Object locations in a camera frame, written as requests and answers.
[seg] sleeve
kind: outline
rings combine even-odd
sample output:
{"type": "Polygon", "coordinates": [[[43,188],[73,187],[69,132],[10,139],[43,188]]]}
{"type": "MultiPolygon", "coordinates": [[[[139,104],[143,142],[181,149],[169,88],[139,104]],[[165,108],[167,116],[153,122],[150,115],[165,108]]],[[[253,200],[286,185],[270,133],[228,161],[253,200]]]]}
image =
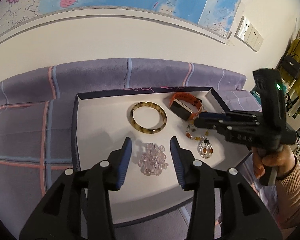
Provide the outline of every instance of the sleeve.
{"type": "Polygon", "coordinates": [[[293,171],[283,180],[277,180],[279,226],[287,229],[300,223],[300,164],[296,160],[293,171]]]}

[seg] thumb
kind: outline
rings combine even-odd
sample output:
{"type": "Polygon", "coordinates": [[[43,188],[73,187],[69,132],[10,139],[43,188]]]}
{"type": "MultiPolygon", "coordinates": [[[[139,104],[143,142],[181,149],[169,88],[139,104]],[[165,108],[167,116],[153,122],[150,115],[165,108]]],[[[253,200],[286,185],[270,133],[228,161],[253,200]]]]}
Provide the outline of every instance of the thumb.
{"type": "Polygon", "coordinates": [[[285,158],[281,153],[273,153],[265,156],[262,163],[268,167],[282,166],[285,164],[285,158]]]}

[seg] white tray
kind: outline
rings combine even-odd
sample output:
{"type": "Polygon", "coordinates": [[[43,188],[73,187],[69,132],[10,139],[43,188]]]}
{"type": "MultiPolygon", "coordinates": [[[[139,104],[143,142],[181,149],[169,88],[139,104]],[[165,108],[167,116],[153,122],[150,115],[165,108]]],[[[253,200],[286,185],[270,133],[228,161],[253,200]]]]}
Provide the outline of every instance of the white tray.
{"type": "MultiPolygon", "coordinates": [[[[208,112],[222,113],[223,109],[211,91],[191,92],[202,100],[208,112]]],[[[178,184],[171,154],[170,139],[176,136],[181,148],[191,150],[212,168],[227,170],[237,166],[248,155],[243,145],[228,143],[222,135],[211,130],[209,141],[213,144],[213,155],[209,159],[200,157],[198,142],[186,137],[187,122],[172,113],[167,107],[173,93],[127,95],[93,99],[79,99],[77,112],[77,143],[81,170],[89,169],[101,160],[108,158],[113,150],[122,147],[124,139],[132,140],[132,154],[125,182],[118,192],[109,192],[114,224],[138,220],[163,212],[193,196],[192,191],[183,191],[178,184]],[[167,125],[159,133],[144,134],[135,130],[129,123],[129,113],[136,103],[150,101],[161,106],[167,114],[167,125]],[[146,176],[140,172],[138,161],[142,147],[146,143],[165,146],[168,169],[160,176],[146,176]]],[[[147,128],[159,123],[156,110],[142,107],[135,111],[135,119],[147,128]]],[[[203,134],[199,129],[196,134],[203,134]]]]}

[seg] power outlet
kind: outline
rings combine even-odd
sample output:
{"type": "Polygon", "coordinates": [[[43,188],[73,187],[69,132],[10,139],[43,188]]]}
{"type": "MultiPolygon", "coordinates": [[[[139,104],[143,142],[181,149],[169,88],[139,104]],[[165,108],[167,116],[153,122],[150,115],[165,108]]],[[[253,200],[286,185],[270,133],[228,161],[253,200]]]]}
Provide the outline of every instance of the power outlet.
{"type": "Polygon", "coordinates": [[[263,37],[259,34],[259,36],[258,36],[258,38],[256,40],[256,43],[254,44],[253,50],[255,52],[259,52],[262,43],[263,43],[263,37]]]}
{"type": "Polygon", "coordinates": [[[252,30],[251,30],[251,33],[250,33],[250,35],[249,35],[249,37],[248,37],[248,40],[246,41],[246,43],[247,43],[251,48],[253,48],[254,45],[256,44],[256,41],[257,41],[258,37],[259,37],[258,31],[255,29],[255,27],[253,27],[252,30]]]}
{"type": "Polygon", "coordinates": [[[248,41],[248,37],[252,29],[253,29],[253,25],[251,24],[251,22],[246,17],[243,16],[239,28],[236,32],[237,38],[246,43],[248,41]]]}

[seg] gray handle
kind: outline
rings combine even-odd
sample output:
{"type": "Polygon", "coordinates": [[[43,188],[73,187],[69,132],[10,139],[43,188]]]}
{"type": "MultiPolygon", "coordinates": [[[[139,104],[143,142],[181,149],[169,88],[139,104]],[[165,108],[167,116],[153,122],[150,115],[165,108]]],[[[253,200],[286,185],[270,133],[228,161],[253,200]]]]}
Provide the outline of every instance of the gray handle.
{"type": "MultiPolygon", "coordinates": [[[[280,147],[276,150],[276,152],[281,152],[283,150],[283,145],[280,145],[280,147]]],[[[268,155],[269,153],[266,152],[264,149],[258,148],[258,154],[261,158],[268,155]]],[[[259,179],[260,184],[263,186],[273,186],[275,185],[275,180],[278,175],[278,167],[265,167],[265,174],[259,179]]]]}

